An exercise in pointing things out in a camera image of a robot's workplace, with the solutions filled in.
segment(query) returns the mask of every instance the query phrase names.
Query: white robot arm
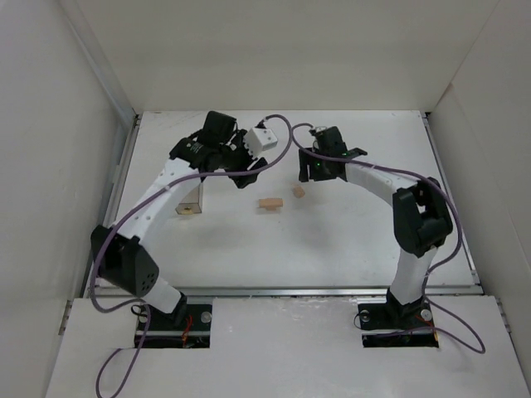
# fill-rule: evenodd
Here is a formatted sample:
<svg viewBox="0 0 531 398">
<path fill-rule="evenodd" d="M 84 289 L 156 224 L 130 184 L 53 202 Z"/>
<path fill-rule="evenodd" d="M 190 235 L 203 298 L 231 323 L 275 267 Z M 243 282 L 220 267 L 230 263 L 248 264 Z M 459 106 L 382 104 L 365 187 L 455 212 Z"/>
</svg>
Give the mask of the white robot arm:
<svg viewBox="0 0 531 398">
<path fill-rule="evenodd" d="M 356 158 L 367 155 L 359 148 L 347 150 L 337 127 L 310 131 L 315 141 L 306 148 L 329 158 Z M 444 199 L 425 182 L 413 181 L 396 174 L 381 172 L 355 163 L 333 162 L 299 151 L 299 180 L 323 181 L 337 177 L 365 188 L 383 199 L 393 209 L 394 235 L 400 245 L 397 273 L 387 291 L 386 304 L 364 304 L 373 315 L 360 317 L 362 328 L 406 329 L 415 324 L 412 318 L 428 307 L 422 297 L 422 285 L 437 248 L 452 232 L 450 213 Z"/>
<path fill-rule="evenodd" d="M 256 170 L 267 164 L 258 156 L 276 144 L 276 136 L 263 125 L 249 131 L 237 129 L 234 118 L 209 112 L 203 128 L 181 139 L 172 149 L 163 170 L 137 205 L 161 189 L 165 192 L 120 227 L 105 251 L 98 276 L 141 298 L 175 324 L 182 322 L 186 297 L 159 274 L 158 266 L 149 254 L 163 223 L 175 212 L 181 200 L 201 183 L 201 179 L 191 178 L 175 185 L 173 182 L 200 172 L 214 172 L 218 168 L 227 172 Z M 231 179 L 238 188 L 244 188 L 256 181 L 257 174 Z M 93 230 L 90 240 L 94 258 L 109 233 L 110 228 L 103 226 Z"/>
</svg>

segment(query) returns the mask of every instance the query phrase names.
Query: wooden block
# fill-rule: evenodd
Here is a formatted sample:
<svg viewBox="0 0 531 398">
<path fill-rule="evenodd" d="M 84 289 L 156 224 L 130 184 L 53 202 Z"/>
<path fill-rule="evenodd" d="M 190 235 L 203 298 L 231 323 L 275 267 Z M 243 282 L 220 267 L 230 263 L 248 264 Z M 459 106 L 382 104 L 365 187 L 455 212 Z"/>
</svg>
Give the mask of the wooden block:
<svg viewBox="0 0 531 398">
<path fill-rule="evenodd" d="M 284 201 L 281 197 L 268 197 L 266 199 L 260 199 L 258 201 L 258 207 L 260 209 L 266 209 L 269 211 L 274 211 L 279 207 L 284 205 Z"/>
<path fill-rule="evenodd" d="M 298 185 L 293 188 L 293 194 L 295 195 L 295 197 L 298 197 L 300 199 L 301 197 L 306 195 L 306 192 L 304 192 L 304 189 L 300 185 Z"/>
</svg>

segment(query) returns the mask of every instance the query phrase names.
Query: white platform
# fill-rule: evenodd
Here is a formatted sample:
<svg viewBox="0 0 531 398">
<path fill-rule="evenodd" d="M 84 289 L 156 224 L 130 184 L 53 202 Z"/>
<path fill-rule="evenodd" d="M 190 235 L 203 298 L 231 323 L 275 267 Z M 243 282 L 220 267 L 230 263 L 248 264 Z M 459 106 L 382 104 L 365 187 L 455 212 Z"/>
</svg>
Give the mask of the white platform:
<svg viewBox="0 0 531 398">
<path fill-rule="evenodd" d="M 444 336 L 439 349 L 362 348 L 351 300 L 217 299 L 211 348 L 143 350 L 121 396 L 529 397 L 494 298 L 436 298 L 480 333 L 484 355 Z M 475 343 L 452 318 L 438 310 L 434 317 L 439 327 Z M 104 315 L 88 299 L 77 299 L 47 398 L 94 397 L 98 370 L 115 348 L 132 347 L 135 322 L 129 308 Z M 104 396 L 115 391 L 133 353 L 121 352 L 110 363 Z"/>
<path fill-rule="evenodd" d="M 241 128 L 254 126 L 272 111 L 230 111 Z M 441 180 L 436 160 L 416 111 L 285 111 L 292 124 L 337 125 L 350 148 L 360 147 L 382 165 L 402 167 Z M 144 113 L 119 206 L 122 216 L 161 170 L 182 137 L 200 129 L 206 112 Z M 280 121 L 269 125 L 279 147 L 287 141 Z M 297 136 L 310 145 L 301 129 Z M 226 177 L 205 181 L 203 213 L 168 221 L 152 253 L 164 277 L 180 287 L 388 286 L 399 248 L 392 210 L 362 188 L 343 181 L 304 184 L 306 196 L 291 192 L 298 183 L 294 146 L 286 158 L 238 190 Z M 264 197 L 282 197 L 278 212 L 260 211 Z M 455 247 L 455 233 L 436 260 Z M 471 285 L 464 251 L 435 272 L 430 285 Z"/>
</svg>

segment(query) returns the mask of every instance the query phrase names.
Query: black mounting plate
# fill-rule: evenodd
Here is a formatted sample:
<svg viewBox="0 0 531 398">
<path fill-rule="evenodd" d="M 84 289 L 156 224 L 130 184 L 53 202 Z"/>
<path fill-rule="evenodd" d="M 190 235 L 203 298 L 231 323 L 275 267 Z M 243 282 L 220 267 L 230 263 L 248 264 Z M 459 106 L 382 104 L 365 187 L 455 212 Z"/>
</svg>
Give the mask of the black mounting plate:
<svg viewBox="0 0 531 398">
<path fill-rule="evenodd" d="M 193 347 L 207 348 L 210 347 L 210 327 L 212 324 L 212 305 L 211 304 L 187 304 L 186 315 L 184 320 L 177 326 L 173 325 L 171 319 L 168 319 L 163 313 L 150 306 L 151 322 L 144 341 L 146 348 L 182 348 L 184 329 L 187 326 L 186 319 L 192 316 L 192 327 L 188 332 L 188 342 L 193 343 Z M 202 314 L 210 313 L 210 322 L 202 321 Z M 134 335 L 134 346 L 137 347 L 144 333 L 145 323 L 142 317 L 136 325 Z"/>
<path fill-rule="evenodd" d="M 423 303 L 414 313 L 407 317 L 393 318 L 389 315 L 387 303 L 360 303 L 358 304 L 359 326 L 362 330 L 392 329 L 405 330 L 411 328 L 420 328 L 426 326 L 422 320 L 421 311 L 430 310 L 430 304 Z M 368 320 L 362 316 L 363 311 L 368 311 Z"/>
<path fill-rule="evenodd" d="M 406 317 L 393 318 L 389 314 L 388 303 L 360 303 L 358 304 L 359 326 L 362 330 L 408 330 L 435 326 L 433 319 L 425 321 L 421 316 L 423 309 L 430 310 L 430 304 L 422 303 L 418 310 L 409 313 Z M 387 336 L 388 332 L 365 333 L 362 336 L 363 347 L 439 347 L 436 332 L 425 329 L 411 334 Z"/>
</svg>

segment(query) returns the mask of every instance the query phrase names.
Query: black bracket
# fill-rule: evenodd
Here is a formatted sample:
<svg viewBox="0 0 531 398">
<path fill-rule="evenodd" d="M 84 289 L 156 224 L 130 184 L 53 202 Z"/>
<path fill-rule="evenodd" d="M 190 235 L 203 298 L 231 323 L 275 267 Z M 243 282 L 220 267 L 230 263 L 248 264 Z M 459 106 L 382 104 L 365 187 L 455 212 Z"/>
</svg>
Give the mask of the black bracket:
<svg viewBox="0 0 531 398">
<path fill-rule="evenodd" d="M 138 306 L 141 313 L 136 325 L 134 334 L 134 346 L 137 347 L 144 333 L 145 310 Z M 186 313 L 183 320 L 174 324 L 167 314 L 161 313 L 156 308 L 149 306 L 151 311 L 151 322 L 146 333 L 143 347 L 145 348 L 183 348 L 183 333 L 187 329 L 188 320 L 192 324 L 187 331 L 186 348 L 208 348 L 210 347 L 210 328 L 212 325 L 212 305 L 211 304 L 187 304 Z"/>
<path fill-rule="evenodd" d="M 435 326 L 431 307 L 423 298 L 415 303 L 401 305 L 387 291 L 386 303 L 360 303 L 358 314 L 354 318 L 359 321 L 359 328 L 364 331 L 372 330 L 410 330 Z M 430 329 L 424 329 L 418 333 L 403 334 L 388 337 L 388 332 L 371 333 L 363 335 L 364 347 L 439 347 L 436 333 Z"/>
<path fill-rule="evenodd" d="M 429 179 L 440 186 L 435 178 Z M 443 245 L 453 230 L 444 198 L 423 181 L 397 189 L 392 195 L 392 214 L 398 244 L 417 257 L 422 257 L 432 246 Z"/>
<path fill-rule="evenodd" d="M 93 259 L 100 252 L 110 228 L 97 226 L 90 235 Z M 122 288 L 126 292 L 143 297 L 155 285 L 158 278 L 158 266 L 139 238 L 125 238 L 116 234 L 101 261 L 98 276 Z"/>
<path fill-rule="evenodd" d="M 236 119 L 211 110 L 202 129 L 182 138 L 170 151 L 170 159 L 179 158 L 199 172 L 246 172 L 267 165 L 264 158 L 253 158 L 244 146 L 247 130 L 236 128 Z M 258 174 L 230 177 L 240 189 L 256 182 Z"/>
<path fill-rule="evenodd" d="M 314 146 L 306 148 L 310 152 L 329 158 L 345 159 L 354 159 L 358 156 L 367 155 L 367 152 L 360 148 L 347 149 L 347 144 L 343 141 L 339 129 L 335 126 L 327 129 L 311 130 L 310 132 L 315 137 Z M 337 177 L 346 181 L 345 162 L 321 160 L 299 149 L 300 182 L 334 180 Z"/>
</svg>

